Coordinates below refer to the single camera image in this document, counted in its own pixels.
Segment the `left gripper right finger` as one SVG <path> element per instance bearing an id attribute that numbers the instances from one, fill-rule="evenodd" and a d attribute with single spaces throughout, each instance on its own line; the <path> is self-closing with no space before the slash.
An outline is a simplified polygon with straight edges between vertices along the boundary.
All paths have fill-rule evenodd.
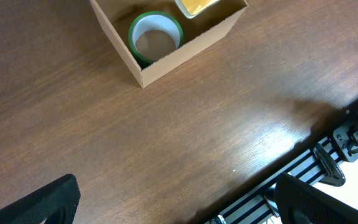
<path id="1" fill-rule="evenodd" d="M 287 173 L 277 177 L 274 199 L 282 223 L 358 224 L 358 210 Z"/>

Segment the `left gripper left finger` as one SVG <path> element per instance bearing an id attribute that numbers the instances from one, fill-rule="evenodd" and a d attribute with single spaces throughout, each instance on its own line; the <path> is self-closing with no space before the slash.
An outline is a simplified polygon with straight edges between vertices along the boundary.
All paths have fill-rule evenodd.
<path id="1" fill-rule="evenodd" d="M 81 194 L 77 179 L 66 174 L 0 210 L 1 224 L 72 224 Z"/>

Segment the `brown cardboard box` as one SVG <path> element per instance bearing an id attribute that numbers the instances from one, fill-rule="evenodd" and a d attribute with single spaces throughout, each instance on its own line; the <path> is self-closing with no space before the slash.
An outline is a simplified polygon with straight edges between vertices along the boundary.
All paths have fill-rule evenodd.
<path id="1" fill-rule="evenodd" d="M 175 1 L 90 0 L 90 3 L 102 30 L 142 88 L 225 37 L 248 6 L 245 0 L 219 1 L 188 19 Z M 183 29 L 184 44 L 143 67 L 129 46 L 128 33 L 135 18 L 150 11 L 161 11 L 174 17 Z"/>

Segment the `green tape roll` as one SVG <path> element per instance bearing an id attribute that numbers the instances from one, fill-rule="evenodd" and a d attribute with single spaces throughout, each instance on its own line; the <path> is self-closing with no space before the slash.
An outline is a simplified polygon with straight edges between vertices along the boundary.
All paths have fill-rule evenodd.
<path id="1" fill-rule="evenodd" d="M 184 44 L 184 33 L 171 15 L 150 11 L 135 18 L 128 39 L 135 57 L 147 67 L 179 49 Z"/>

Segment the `yellow sticky note pad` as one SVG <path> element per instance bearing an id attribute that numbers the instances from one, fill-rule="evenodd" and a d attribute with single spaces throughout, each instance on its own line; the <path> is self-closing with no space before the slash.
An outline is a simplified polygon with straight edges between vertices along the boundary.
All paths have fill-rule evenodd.
<path id="1" fill-rule="evenodd" d="M 179 10 L 188 19 L 196 17 L 217 2 L 219 2 L 219 0 L 175 0 Z"/>

